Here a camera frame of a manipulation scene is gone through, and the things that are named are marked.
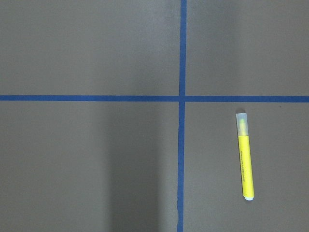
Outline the yellow highlighter pen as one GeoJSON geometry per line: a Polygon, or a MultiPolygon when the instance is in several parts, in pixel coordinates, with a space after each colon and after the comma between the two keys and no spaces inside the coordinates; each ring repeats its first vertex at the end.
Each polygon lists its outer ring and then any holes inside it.
{"type": "Polygon", "coordinates": [[[242,193],[247,201],[254,199],[253,172],[246,113],[236,114],[242,193]]]}

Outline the brown paper table cover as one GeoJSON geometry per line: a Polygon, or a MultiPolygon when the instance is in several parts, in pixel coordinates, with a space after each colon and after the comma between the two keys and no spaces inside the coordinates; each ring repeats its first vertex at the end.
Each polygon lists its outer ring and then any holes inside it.
{"type": "Polygon", "coordinates": [[[308,231],[308,1],[1,1],[0,229],[308,231]]]}

